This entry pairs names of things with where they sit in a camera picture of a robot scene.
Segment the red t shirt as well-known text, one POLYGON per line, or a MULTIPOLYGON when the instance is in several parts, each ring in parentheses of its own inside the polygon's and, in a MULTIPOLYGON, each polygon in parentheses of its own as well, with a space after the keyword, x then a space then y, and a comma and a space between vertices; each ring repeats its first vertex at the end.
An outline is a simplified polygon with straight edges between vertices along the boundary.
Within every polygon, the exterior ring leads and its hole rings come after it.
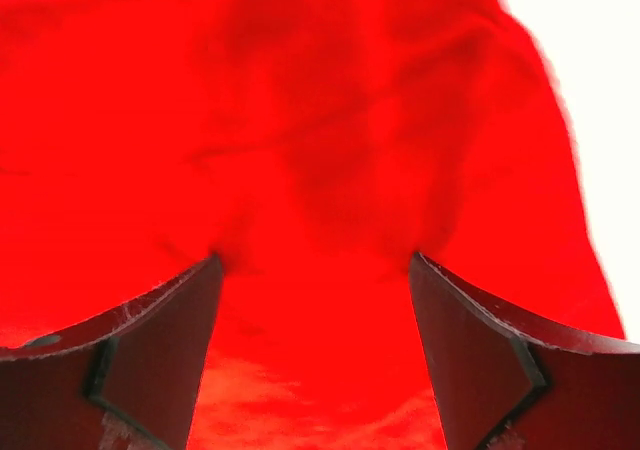
POLYGON ((1 0, 1 342, 225 281, 193 449, 440 449, 421 253, 624 334, 500 0, 1 0))

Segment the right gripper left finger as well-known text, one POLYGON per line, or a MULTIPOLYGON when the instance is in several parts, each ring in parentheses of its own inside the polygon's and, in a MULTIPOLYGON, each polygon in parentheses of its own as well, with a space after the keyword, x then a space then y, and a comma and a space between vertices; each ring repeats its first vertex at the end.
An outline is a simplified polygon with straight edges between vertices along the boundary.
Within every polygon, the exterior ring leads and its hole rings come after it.
POLYGON ((210 256, 95 317, 2 348, 2 448, 185 448, 222 279, 210 256))

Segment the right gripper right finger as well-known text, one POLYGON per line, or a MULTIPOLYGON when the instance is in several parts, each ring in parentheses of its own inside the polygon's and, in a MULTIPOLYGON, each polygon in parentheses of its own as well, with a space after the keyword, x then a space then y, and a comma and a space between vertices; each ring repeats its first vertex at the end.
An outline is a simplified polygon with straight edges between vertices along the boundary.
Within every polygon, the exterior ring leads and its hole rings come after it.
POLYGON ((409 283, 448 448, 638 448, 637 344, 544 318, 421 254, 409 283))

